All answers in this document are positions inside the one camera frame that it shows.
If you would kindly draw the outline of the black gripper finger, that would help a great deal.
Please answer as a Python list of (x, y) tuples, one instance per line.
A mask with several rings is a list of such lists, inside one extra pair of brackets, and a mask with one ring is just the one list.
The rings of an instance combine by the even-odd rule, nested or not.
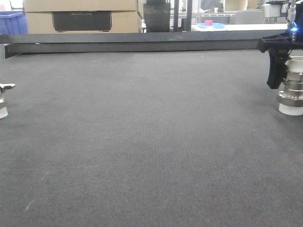
[(288, 50), (269, 50), (269, 76), (267, 85), (271, 89), (278, 89), (287, 75), (286, 61), (288, 61)]

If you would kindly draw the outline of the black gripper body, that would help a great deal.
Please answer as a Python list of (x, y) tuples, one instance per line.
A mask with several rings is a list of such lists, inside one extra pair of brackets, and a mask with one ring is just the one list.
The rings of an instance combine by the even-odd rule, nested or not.
[(262, 37), (258, 40), (257, 49), (260, 52), (266, 52), (268, 50), (302, 50), (303, 40), (298, 39), (293, 41), (291, 35), (287, 33)]

